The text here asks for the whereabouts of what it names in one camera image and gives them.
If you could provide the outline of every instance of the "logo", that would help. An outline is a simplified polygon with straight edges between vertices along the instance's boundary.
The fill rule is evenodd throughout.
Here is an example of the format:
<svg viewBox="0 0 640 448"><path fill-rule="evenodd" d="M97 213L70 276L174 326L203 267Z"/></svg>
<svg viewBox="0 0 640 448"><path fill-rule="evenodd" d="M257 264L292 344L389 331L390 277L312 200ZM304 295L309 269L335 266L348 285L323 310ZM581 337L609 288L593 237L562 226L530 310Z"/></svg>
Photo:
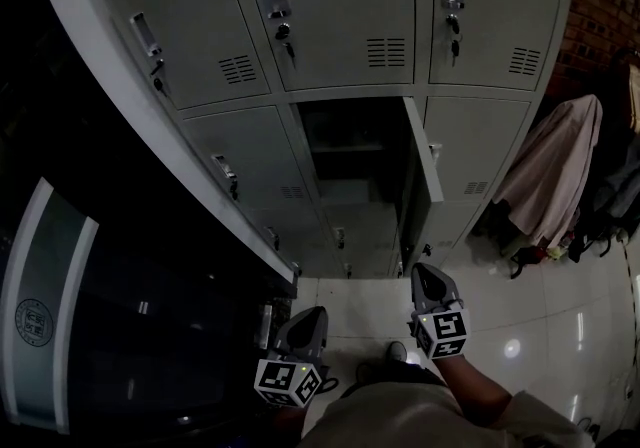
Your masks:
<svg viewBox="0 0 640 448"><path fill-rule="evenodd" d="M296 395L303 404L306 404L309 398L313 396L316 389L318 389L318 386L320 386L320 379L316 375L316 372L311 369L302 381L302 384L300 384L298 389L296 389Z"/></svg>
<svg viewBox="0 0 640 448"><path fill-rule="evenodd" d="M296 366L293 364L267 363L260 380L260 386L287 391L293 380L295 368Z"/></svg>
<svg viewBox="0 0 640 448"><path fill-rule="evenodd" d="M53 335L53 318L42 302L27 299L16 309L16 327L29 345L43 347Z"/></svg>
<svg viewBox="0 0 640 448"><path fill-rule="evenodd" d="M464 342L467 340L453 340L445 343L440 343L436 346L436 349L433 351L433 355L431 356L433 359L436 357L449 357L458 355L462 352L462 347L464 346Z"/></svg>
<svg viewBox="0 0 640 448"><path fill-rule="evenodd" d="M293 401L289 395L284 393L269 393L268 391L260 391L264 399L274 405L286 405L289 407L297 407L298 404Z"/></svg>
<svg viewBox="0 0 640 448"><path fill-rule="evenodd" d="M466 336L467 334L462 315L458 312L438 315L434 317L434 322L439 340Z"/></svg>

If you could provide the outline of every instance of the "hanging jacket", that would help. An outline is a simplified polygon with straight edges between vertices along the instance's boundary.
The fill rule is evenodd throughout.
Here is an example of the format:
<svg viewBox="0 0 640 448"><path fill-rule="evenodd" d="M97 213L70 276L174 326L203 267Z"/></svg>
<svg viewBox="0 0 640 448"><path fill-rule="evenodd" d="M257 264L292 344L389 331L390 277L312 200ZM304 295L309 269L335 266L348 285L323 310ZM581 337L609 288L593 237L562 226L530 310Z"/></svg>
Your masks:
<svg viewBox="0 0 640 448"><path fill-rule="evenodd" d="M507 201L509 220L531 244L558 245L578 207L598 141L602 107L594 95L556 107L525 138L493 202Z"/></svg>
<svg viewBox="0 0 640 448"><path fill-rule="evenodd" d="M593 200L593 211L606 208L609 215L621 218L640 193L640 135L627 148L627 158L615 172L602 180Z"/></svg>

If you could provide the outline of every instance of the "gray metal locker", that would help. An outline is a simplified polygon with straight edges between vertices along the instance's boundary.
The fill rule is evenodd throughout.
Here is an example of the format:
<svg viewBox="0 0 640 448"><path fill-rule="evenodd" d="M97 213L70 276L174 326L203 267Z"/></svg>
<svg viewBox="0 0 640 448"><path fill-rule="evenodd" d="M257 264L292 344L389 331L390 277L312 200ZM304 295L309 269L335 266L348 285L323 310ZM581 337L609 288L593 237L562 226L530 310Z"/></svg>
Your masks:
<svg viewBox="0 0 640 448"><path fill-rule="evenodd" d="M436 267L442 265L478 207L479 203L445 201L434 208L429 215L428 243L431 249L428 254L422 255L422 261Z"/></svg>
<svg viewBox="0 0 640 448"><path fill-rule="evenodd" d="M445 201L481 201L487 194L529 103L429 98L424 129Z"/></svg>
<svg viewBox="0 0 640 448"><path fill-rule="evenodd" d="M432 242L434 217L442 207L442 186L429 149L422 120L412 98L405 98L405 109L413 138L410 168L403 195L403 211L398 225L400 254L405 274Z"/></svg>
<svg viewBox="0 0 640 448"><path fill-rule="evenodd" d="M269 93L237 0L109 3L176 108Z"/></svg>
<svg viewBox="0 0 640 448"><path fill-rule="evenodd" d="M558 1L434 0L431 83L534 90L547 55ZM461 3L464 7L455 8ZM460 27L455 38L461 39L455 66L453 28L446 21L451 14L457 16Z"/></svg>
<svg viewBox="0 0 640 448"><path fill-rule="evenodd" d="M299 208L254 210L248 214L256 230L289 263L296 263L304 277L339 277L342 269L333 257L316 212Z"/></svg>
<svg viewBox="0 0 640 448"><path fill-rule="evenodd" d="M351 278L387 277L397 220L394 205L367 204L324 208L344 272Z"/></svg>
<svg viewBox="0 0 640 448"><path fill-rule="evenodd" d="M287 90L413 82L414 0L257 1Z"/></svg>
<svg viewBox="0 0 640 448"><path fill-rule="evenodd" d="M201 155L211 162L222 187L231 196L237 194L240 207L299 208L309 204L276 107L213 114L190 119L184 125Z"/></svg>

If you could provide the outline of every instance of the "shoe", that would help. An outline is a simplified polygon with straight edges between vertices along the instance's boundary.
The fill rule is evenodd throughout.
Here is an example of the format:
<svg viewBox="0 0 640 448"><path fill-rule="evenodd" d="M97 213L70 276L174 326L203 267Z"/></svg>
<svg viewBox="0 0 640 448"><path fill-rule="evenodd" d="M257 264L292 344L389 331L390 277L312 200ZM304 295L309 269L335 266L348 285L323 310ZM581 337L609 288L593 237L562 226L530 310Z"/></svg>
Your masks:
<svg viewBox="0 0 640 448"><path fill-rule="evenodd" d="M400 361L401 363L407 362L407 349L399 341L393 341L387 347L387 361Z"/></svg>

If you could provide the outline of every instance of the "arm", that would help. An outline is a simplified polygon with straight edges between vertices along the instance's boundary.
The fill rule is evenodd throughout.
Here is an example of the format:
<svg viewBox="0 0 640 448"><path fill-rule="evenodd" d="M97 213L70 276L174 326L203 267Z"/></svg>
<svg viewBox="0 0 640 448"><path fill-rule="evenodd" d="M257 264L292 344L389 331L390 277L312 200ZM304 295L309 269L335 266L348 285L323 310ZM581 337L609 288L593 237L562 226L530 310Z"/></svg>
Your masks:
<svg viewBox="0 0 640 448"><path fill-rule="evenodd" d="M464 356L434 359L465 417L479 426L494 423L511 402L502 386L480 373Z"/></svg>

